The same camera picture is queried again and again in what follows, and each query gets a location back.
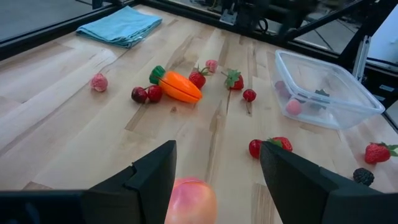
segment cherry stem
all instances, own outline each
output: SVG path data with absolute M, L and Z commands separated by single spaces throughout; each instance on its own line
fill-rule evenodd
M 246 102 L 246 109 L 248 109 L 248 113 L 251 114 L 250 109 L 249 109 L 249 102 Z

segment toy carrot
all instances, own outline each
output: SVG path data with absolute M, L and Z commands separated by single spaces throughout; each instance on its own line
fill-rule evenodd
M 152 70 L 149 81 L 159 85 L 164 93 L 180 101 L 197 103 L 202 98 L 201 91 L 189 79 L 177 72 L 166 72 L 160 65 Z

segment clear plastic bin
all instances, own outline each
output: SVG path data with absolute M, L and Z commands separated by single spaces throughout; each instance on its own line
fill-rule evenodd
M 385 108 L 340 66 L 277 50 L 272 84 L 282 113 L 327 128 L 346 129 Z

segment blue towel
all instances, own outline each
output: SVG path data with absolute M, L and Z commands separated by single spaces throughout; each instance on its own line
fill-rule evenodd
M 94 40 L 131 48 L 162 22 L 158 16 L 148 16 L 129 6 L 95 22 L 82 25 L 76 33 Z

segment blackberry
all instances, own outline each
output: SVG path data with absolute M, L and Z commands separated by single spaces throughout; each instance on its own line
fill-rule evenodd
M 354 171 L 354 181 L 366 186 L 370 186 L 373 183 L 374 176 L 372 172 L 365 168 L 359 168 Z

